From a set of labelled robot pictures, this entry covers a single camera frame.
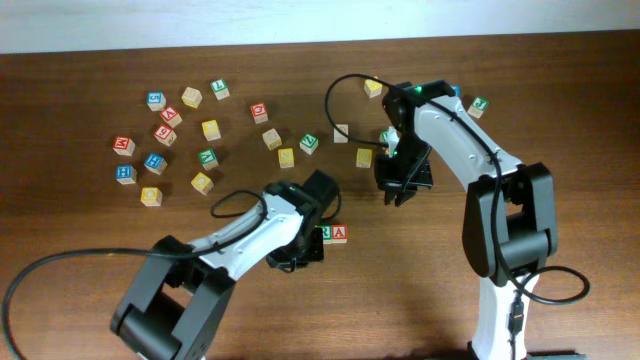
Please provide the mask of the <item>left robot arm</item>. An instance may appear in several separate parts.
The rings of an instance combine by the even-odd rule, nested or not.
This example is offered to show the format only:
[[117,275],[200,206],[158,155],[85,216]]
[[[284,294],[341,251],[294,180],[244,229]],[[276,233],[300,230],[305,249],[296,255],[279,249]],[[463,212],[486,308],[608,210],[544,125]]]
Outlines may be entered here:
[[324,258],[319,224],[339,194],[316,170],[301,185],[264,188],[256,205],[221,230],[182,243],[167,236],[114,312],[110,329],[143,359],[203,359],[236,282],[255,264],[291,273]]

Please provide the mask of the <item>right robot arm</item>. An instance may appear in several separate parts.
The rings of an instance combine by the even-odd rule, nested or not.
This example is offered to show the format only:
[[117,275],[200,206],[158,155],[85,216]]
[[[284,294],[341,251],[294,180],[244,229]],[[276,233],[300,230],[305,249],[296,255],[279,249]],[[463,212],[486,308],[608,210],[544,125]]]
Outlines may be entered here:
[[443,80],[391,85],[382,106],[392,125],[388,154],[375,160],[385,201],[400,206],[433,184],[437,152],[466,192],[463,250],[480,280],[479,315],[469,353],[476,359],[524,359],[528,308],[558,247],[553,177],[503,151],[470,117]]

